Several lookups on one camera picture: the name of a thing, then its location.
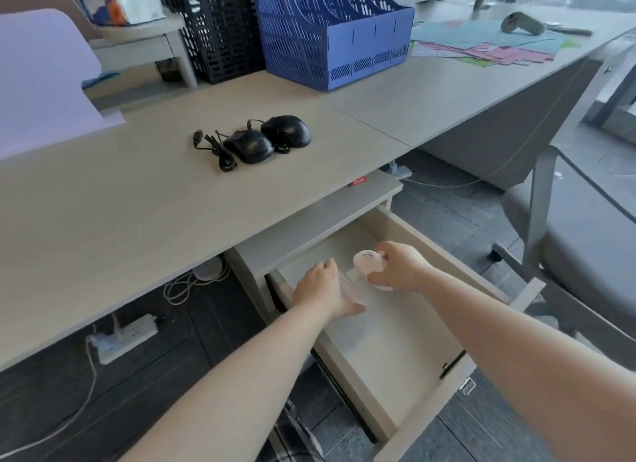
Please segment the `person's left hand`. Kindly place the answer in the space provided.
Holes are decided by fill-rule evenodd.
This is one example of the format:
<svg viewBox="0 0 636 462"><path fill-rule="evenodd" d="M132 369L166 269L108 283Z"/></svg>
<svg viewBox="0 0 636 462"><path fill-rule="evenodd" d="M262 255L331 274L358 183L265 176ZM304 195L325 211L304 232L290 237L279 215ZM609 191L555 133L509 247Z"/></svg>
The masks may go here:
<svg viewBox="0 0 636 462"><path fill-rule="evenodd" d="M296 285L292 295L292 311L305 313L322 326L347 317L344 316L338 272L333 258L311 267Z"/></svg>

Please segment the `person's right hand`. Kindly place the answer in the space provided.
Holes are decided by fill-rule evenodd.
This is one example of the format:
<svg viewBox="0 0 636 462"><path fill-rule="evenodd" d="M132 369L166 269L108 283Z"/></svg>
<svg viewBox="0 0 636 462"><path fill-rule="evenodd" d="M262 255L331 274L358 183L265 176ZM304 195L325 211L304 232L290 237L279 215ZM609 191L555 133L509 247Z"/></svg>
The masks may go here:
<svg viewBox="0 0 636 462"><path fill-rule="evenodd" d="M377 244L376 252L388 261L385 273L388 284L398 291L423 294L437 270L414 247L394 241Z"/></svg>

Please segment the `clear plastic jar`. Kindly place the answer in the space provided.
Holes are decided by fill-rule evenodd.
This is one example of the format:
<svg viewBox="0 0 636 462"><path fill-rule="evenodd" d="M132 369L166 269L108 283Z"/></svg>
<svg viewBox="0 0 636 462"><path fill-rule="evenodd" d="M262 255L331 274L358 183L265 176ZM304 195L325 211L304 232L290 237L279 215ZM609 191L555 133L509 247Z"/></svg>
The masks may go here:
<svg viewBox="0 0 636 462"><path fill-rule="evenodd" d="M340 286L340 295L343 300L343 306L345 302L354 302L363 304L368 308L368 296L356 285L356 283L351 278L349 278L345 273L339 271L338 282Z"/></svg>

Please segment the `white round lid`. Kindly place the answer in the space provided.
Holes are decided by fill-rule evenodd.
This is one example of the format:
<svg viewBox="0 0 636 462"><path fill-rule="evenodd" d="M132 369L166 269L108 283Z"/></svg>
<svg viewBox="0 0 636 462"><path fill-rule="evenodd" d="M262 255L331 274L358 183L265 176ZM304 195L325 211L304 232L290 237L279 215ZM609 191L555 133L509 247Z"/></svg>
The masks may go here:
<svg viewBox="0 0 636 462"><path fill-rule="evenodd" d="M348 277L357 288L370 286L380 291L393 290L389 286L373 284L368 281L368 275L370 273L381 273L386 269L388 261L382 254L372 250L363 250L354 255L352 263L353 268L348 273Z"/></svg>

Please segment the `person's right forearm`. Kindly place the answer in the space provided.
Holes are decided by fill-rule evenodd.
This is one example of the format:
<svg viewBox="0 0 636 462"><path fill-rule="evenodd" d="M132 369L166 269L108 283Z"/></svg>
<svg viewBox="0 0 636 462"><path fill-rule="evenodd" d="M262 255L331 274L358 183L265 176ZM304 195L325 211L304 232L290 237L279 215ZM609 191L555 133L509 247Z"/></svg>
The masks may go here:
<svg viewBox="0 0 636 462"><path fill-rule="evenodd" d="M437 269L419 291L560 462L636 462L636 373Z"/></svg>

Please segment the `beige drawer cabinet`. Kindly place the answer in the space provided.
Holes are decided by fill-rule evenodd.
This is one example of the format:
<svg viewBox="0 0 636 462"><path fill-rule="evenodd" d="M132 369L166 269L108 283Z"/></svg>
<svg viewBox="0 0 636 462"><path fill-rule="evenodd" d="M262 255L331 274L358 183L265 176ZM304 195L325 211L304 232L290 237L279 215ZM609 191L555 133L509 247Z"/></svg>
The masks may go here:
<svg viewBox="0 0 636 462"><path fill-rule="evenodd" d="M266 275L286 265L369 210L391 205L402 183L380 170L345 186L225 251L226 261L266 324L277 310Z"/></svg>

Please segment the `round white charger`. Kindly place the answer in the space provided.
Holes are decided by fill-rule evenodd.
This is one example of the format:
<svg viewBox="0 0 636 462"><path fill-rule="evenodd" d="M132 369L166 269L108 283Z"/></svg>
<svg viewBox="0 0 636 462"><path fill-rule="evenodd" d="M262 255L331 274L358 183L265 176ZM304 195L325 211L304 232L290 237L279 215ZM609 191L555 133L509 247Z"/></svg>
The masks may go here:
<svg viewBox="0 0 636 462"><path fill-rule="evenodd" d="M195 266L191 271L197 281L219 281L226 272L225 262L219 256L212 257L209 260Z"/></svg>

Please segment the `black computer mouse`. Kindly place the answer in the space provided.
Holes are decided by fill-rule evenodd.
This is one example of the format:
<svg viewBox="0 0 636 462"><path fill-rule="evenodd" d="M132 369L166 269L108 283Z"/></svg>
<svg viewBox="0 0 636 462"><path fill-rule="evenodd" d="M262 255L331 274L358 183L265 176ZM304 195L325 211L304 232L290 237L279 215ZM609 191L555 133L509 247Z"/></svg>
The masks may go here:
<svg viewBox="0 0 636 462"><path fill-rule="evenodd" d="M236 130L223 146L245 164L258 164L274 154L274 146L259 130Z"/></svg>
<svg viewBox="0 0 636 462"><path fill-rule="evenodd" d="M261 124L260 130L279 148L304 148L312 141L305 122L294 115L272 117Z"/></svg>

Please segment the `grey office chair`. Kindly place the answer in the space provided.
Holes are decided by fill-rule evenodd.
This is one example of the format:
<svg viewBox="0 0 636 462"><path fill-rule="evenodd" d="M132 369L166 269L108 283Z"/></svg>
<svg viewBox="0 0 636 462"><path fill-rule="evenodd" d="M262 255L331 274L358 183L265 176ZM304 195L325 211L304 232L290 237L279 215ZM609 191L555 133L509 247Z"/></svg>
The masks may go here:
<svg viewBox="0 0 636 462"><path fill-rule="evenodd" d="M551 316L565 335L581 334L636 372L636 202L612 194L564 146L549 145L529 177L501 199L524 244L517 259L499 243L489 253L524 281L545 283L527 314Z"/></svg>

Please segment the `blue plastic file holder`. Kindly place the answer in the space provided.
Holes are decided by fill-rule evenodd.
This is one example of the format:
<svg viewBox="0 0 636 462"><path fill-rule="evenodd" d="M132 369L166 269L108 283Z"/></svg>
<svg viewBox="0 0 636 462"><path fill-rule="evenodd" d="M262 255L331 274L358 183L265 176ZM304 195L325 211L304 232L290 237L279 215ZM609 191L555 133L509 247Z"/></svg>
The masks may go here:
<svg viewBox="0 0 636 462"><path fill-rule="evenodd" d="M328 92L406 61L415 9L394 0L255 0L266 71Z"/></svg>

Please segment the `pile of coloured papers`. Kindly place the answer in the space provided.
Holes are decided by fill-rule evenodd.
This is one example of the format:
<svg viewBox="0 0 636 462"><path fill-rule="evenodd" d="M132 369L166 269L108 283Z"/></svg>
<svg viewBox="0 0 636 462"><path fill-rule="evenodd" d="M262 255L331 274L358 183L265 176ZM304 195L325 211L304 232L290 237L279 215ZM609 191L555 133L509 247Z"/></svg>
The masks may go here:
<svg viewBox="0 0 636 462"><path fill-rule="evenodd" d="M411 55L446 57L489 66L543 64L555 60L566 48L580 42L559 32L531 35L521 29L504 33L500 21L426 21L411 29Z"/></svg>

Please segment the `black plastic file holder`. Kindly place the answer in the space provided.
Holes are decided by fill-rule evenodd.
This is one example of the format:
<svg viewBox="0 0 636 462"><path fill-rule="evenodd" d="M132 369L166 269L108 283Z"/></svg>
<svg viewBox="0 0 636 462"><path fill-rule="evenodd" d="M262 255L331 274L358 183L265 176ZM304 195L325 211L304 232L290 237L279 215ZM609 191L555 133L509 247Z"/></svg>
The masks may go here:
<svg viewBox="0 0 636 462"><path fill-rule="evenodd" d="M255 0L162 0L179 14L195 73L211 84L265 70Z"/></svg>

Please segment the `white desk riser shelf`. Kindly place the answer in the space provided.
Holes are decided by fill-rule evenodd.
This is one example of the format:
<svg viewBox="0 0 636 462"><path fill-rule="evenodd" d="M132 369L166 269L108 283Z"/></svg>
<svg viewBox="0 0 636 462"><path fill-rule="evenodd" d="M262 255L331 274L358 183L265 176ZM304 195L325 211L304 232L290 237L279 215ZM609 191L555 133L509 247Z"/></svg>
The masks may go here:
<svg viewBox="0 0 636 462"><path fill-rule="evenodd" d="M197 89L199 82L181 34L184 26L180 15L167 13L164 19L138 26L95 27L101 37L90 40L89 45L102 69L120 73L120 77L113 79L117 86L110 93L105 92L105 87L89 88L87 96L91 102L99 110L108 110ZM174 61L182 82L145 83L139 73L126 73L160 61Z"/></svg>

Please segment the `white tissue pack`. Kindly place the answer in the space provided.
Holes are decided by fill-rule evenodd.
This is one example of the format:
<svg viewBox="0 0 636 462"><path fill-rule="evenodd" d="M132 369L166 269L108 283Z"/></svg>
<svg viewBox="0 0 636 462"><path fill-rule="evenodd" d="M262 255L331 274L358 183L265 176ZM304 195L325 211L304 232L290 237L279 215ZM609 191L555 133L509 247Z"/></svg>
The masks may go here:
<svg viewBox="0 0 636 462"><path fill-rule="evenodd" d="M95 26L131 27L165 19L162 0L80 0Z"/></svg>

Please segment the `light purple paper sheet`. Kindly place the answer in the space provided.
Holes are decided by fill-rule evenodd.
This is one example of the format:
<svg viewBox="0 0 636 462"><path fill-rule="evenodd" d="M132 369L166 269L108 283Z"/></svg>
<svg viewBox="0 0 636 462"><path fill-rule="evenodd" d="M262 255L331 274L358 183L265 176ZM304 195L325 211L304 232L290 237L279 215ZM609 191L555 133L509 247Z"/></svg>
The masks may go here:
<svg viewBox="0 0 636 462"><path fill-rule="evenodd" d="M120 111L103 115L83 91L101 73L65 13L0 15L0 161L123 124Z"/></svg>

